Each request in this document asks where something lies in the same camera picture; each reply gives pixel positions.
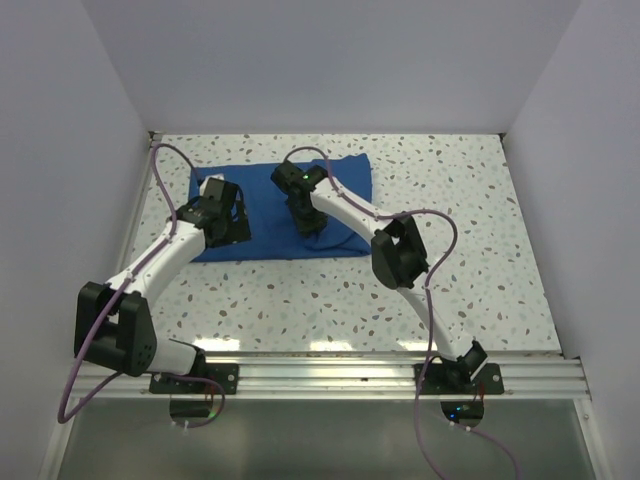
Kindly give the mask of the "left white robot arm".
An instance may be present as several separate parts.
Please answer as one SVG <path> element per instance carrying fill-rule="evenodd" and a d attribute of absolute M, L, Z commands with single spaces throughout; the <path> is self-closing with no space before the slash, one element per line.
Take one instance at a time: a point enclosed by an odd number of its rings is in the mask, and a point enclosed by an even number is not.
<path fill-rule="evenodd" d="M 151 310 L 178 273 L 207 249 L 251 239 L 244 194 L 220 175 L 209 176 L 200 194 L 178 208 L 158 239 L 130 266 L 78 295 L 74 355 L 137 377 L 172 374 L 185 392 L 208 379 L 203 351 L 156 334 Z"/>

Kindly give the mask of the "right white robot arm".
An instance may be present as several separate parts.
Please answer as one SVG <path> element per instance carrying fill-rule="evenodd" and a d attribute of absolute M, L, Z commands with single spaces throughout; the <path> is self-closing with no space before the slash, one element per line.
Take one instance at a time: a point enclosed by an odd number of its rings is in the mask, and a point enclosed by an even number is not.
<path fill-rule="evenodd" d="M 431 278 L 453 248 L 430 265 L 414 216 L 416 210 L 391 214 L 366 202 L 330 174 L 313 166 L 304 171 L 285 160 L 271 174 L 286 195 L 286 204 L 298 231 L 308 236 L 321 232 L 333 218 L 359 235 L 371 250 L 374 276 L 384 287 L 399 293 L 428 329 L 425 372 L 416 378 L 421 387 L 429 379 L 442 391 L 467 393 L 481 380 L 487 353 L 480 343 L 453 328 L 436 314 L 430 291 Z"/>

